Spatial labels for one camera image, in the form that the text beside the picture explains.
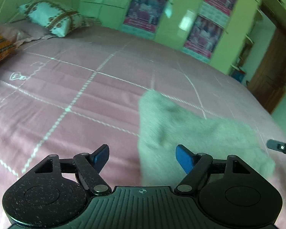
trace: poster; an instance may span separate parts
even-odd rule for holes
[[[182,52],[208,63],[235,3],[236,0],[203,0]]]
[[[198,13],[225,27],[235,3],[236,0],[204,0]]]
[[[153,39],[168,0],[131,0],[121,30]]]
[[[167,0],[131,0],[124,24],[154,33]]]
[[[223,29],[214,22],[197,16],[185,41],[183,52],[196,59],[208,62],[217,45]]]

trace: bed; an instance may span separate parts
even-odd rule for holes
[[[0,228],[10,225],[3,193],[49,154],[71,158],[108,144],[103,179],[140,185],[138,101],[149,89],[205,119],[255,130],[276,162],[269,181],[284,202],[276,225],[286,229],[286,155],[265,147],[286,138],[250,92],[191,56],[98,26],[25,43],[0,64]]]

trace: crosshair marking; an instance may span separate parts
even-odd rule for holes
[[[146,189],[140,189],[138,192],[140,192],[141,194],[144,194],[147,192],[147,190]]]

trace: wooden door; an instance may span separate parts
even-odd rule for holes
[[[271,114],[286,92],[286,30],[276,29],[248,89]]]

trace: drawing on bedsheet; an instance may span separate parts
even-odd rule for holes
[[[26,76],[23,76],[22,74],[21,74],[21,72],[19,72],[19,71],[17,71],[17,72],[14,72],[14,73],[12,73],[11,74],[11,76],[10,76],[10,80],[11,81],[14,81],[14,80],[24,80],[24,79],[28,79]]]
[[[34,64],[39,64],[39,67],[38,67],[38,69],[35,70],[35,71],[33,72],[33,74],[31,74],[29,77],[23,76],[23,75],[21,74],[21,72],[16,71],[16,72],[14,72],[14,73],[11,74],[11,76],[10,76],[10,78],[9,78],[10,81],[29,79],[32,75],[35,75],[36,72],[40,71],[40,69],[45,65],[43,62],[39,62],[39,61],[38,61],[38,62],[35,62],[35,63],[31,64],[31,66],[33,66]]]

